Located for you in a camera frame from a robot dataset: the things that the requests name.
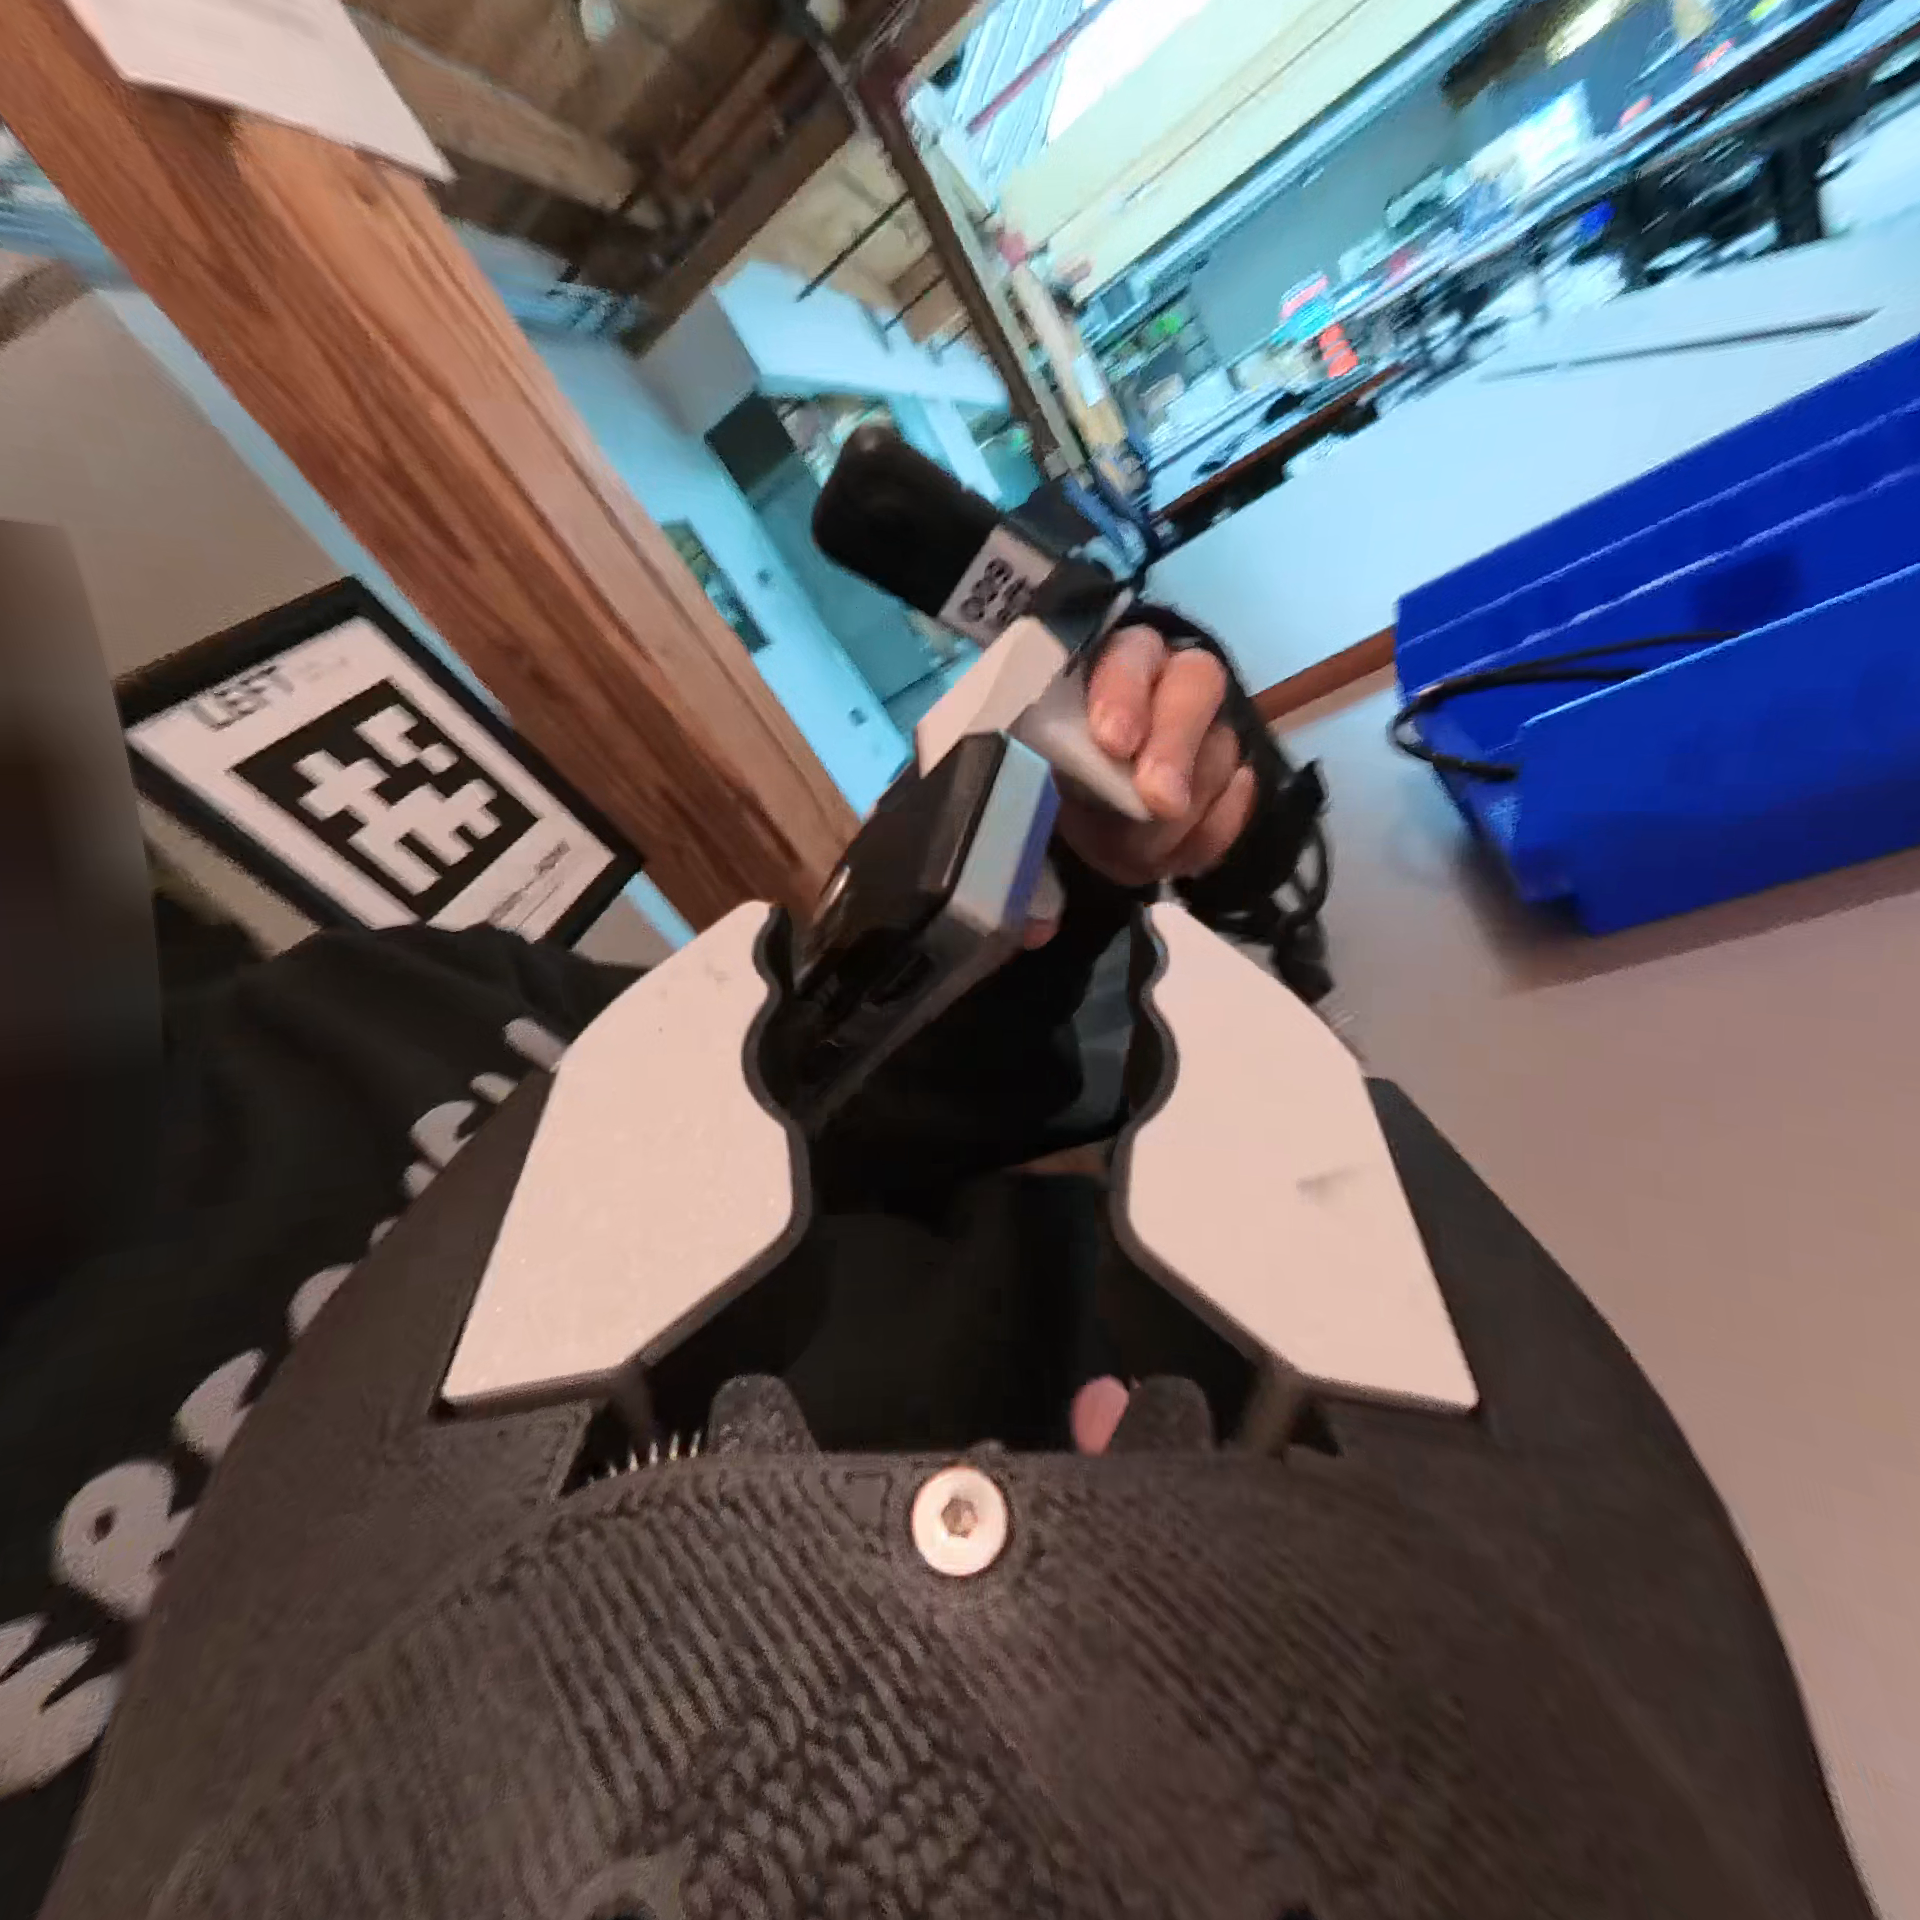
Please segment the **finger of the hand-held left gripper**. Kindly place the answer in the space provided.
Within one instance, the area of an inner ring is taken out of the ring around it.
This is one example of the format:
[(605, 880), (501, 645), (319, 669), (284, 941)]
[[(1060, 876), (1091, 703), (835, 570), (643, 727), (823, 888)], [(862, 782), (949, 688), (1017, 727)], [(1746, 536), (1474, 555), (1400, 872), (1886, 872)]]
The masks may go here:
[(964, 740), (1005, 733), (1019, 741), (1023, 660), (1080, 660), (1035, 614), (1019, 614), (919, 722), (919, 773), (932, 773)]
[(1091, 733), (1089, 679), (1068, 660), (1023, 660), (1019, 685), (1019, 741), (1091, 805), (1129, 822), (1152, 822), (1132, 769)]

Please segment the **person's left hand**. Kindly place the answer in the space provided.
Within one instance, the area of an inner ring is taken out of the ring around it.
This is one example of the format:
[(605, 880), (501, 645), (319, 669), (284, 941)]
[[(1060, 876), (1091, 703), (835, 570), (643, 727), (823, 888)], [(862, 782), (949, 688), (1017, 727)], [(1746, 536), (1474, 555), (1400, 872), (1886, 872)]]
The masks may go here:
[(1163, 888), (1221, 865), (1256, 808), (1256, 773), (1227, 722), (1231, 688), (1209, 650), (1173, 647), (1144, 624), (1118, 631), (1091, 666), (1089, 715), (1146, 821), (1068, 798), (1057, 851), (1123, 888)]

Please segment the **blue plastic bin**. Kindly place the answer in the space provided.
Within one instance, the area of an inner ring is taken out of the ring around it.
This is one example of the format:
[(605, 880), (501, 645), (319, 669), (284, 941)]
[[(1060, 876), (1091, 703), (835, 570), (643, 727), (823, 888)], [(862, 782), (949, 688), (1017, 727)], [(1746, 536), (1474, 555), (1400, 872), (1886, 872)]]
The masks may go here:
[(1399, 755), (1587, 936), (1917, 846), (1917, 340), (1400, 597)]

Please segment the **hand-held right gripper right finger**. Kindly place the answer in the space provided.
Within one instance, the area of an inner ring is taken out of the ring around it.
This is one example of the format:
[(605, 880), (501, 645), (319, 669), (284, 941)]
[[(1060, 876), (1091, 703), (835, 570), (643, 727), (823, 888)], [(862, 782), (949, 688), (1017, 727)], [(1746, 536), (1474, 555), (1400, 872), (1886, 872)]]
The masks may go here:
[(1286, 1444), (1329, 1401), (1477, 1414), (1355, 1053), (1177, 901), (1146, 908), (1136, 954), (1115, 1233), (1250, 1361), (1234, 1441)]

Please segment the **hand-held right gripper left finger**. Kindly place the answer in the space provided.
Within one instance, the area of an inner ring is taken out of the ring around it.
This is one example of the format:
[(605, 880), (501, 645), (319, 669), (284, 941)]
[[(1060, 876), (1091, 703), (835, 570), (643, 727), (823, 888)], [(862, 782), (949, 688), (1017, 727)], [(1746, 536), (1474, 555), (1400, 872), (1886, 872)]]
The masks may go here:
[(774, 904), (735, 908), (564, 1048), (451, 1349), (447, 1410), (637, 1401), (792, 1252), (804, 1141), (759, 1073), (781, 936)]

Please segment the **wooden support post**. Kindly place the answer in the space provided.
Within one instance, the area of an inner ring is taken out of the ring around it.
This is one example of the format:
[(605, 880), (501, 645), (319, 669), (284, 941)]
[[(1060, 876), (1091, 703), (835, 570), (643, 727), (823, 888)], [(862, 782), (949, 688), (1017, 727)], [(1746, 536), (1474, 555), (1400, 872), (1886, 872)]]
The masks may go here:
[(688, 924), (818, 901), (852, 808), (421, 181), (65, 5), (4, 5), (4, 126)]

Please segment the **white paper notice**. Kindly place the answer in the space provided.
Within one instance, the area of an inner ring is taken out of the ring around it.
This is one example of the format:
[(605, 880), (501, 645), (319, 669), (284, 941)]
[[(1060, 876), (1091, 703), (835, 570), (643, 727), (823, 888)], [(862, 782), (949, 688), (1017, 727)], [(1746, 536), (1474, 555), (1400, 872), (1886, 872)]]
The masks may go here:
[(235, 107), (445, 184), (439, 154), (343, 5), (68, 5), (148, 93)]

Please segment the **large framed marker poster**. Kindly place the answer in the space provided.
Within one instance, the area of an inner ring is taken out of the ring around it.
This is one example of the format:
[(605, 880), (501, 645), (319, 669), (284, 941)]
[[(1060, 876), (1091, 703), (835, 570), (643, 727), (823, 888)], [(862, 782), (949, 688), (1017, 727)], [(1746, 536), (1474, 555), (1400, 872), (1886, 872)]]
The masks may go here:
[(115, 685), (137, 793), (319, 929), (578, 949), (643, 855), (359, 578)]

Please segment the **person's black hoodie torso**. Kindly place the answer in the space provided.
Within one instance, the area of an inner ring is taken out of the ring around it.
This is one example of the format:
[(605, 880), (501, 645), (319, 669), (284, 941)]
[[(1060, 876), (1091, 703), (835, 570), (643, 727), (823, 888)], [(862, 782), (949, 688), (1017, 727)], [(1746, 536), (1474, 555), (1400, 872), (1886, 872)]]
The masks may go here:
[(323, 931), (168, 998), (158, 1147), (4, 1310), (4, 1918), (36, 1918), (217, 1462), (353, 1267), (637, 968)]

